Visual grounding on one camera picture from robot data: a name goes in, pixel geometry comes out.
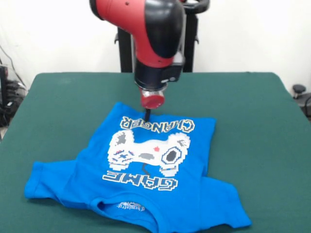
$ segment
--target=black cable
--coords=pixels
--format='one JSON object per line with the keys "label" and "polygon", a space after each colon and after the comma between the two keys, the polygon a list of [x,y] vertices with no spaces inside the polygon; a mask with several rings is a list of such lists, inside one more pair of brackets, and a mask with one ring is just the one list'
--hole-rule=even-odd
{"label": "black cable", "polygon": [[4,51],[4,49],[2,48],[2,46],[0,45],[0,49],[2,50],[2,52],[10,59],[10,61],[11,61],[11,66],[12,66],[12,69],[14,70],[14,72],[15,72],[15,74],[16,74],[16,76],[17,76],[17,78],[19,79],[19,81],[24,85],[24,86],[26,86],[25,85],[25,83],[23,82],[23,80],[21,79],[21,77],[18,75],[18,73],[16,72],[16,70],[15,70],[15,67],[14,67],[14,64],[13,64],[13,60],[12,60],[12,58]]}

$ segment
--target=black stand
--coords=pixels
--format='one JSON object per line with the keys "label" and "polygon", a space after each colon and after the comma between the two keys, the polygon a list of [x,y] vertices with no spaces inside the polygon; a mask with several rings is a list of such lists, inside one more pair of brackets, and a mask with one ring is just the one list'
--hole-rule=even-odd
{"label": "black stand", "polygon": [[118,28],[117,38],[115,40],[119,41],[119,53],[120,53],[120,64],[122,73],[132,73],[132,44],[131,35],[126,31]]}
{"label": "black stand", "polygon": [[194,60],[194,44],[199,42],[197,39],[198,32],[198,18],[196,15],[187,15],[186,36],[185,36],[185,64],[183,71],[185,73],[193,72]]}

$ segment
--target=black knob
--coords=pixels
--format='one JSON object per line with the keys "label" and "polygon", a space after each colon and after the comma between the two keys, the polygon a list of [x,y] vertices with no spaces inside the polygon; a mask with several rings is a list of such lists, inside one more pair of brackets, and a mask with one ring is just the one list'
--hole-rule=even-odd
{"label": "black knob", "polygon": [[306,87],[300,84],[294,85],[293,90],[296,94],[301,94],[306,91]]}

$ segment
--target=shirt label print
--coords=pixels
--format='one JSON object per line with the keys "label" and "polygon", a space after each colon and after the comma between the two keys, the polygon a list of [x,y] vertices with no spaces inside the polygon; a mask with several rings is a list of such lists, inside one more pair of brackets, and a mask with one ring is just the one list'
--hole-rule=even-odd
{"label": "shirt label print", "polygon": [[138,210],[138,211],[144,211],[145,207],[141,206],[138,203],[135,202],[121,202],[117,205],[118,208],[121,209],[128,209],[128,210]]}

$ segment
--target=blue t-shirt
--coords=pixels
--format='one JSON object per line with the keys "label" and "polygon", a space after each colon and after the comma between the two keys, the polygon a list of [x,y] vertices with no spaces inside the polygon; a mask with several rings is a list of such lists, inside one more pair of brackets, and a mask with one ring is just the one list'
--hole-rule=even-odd
{"label": "blue t-shirt", "polygon": [[117,103],[75,160],[34,163],[25,197],[51,198],[153,233],[249,226],[237,190],[205,177],[215,119],[143,117]]}

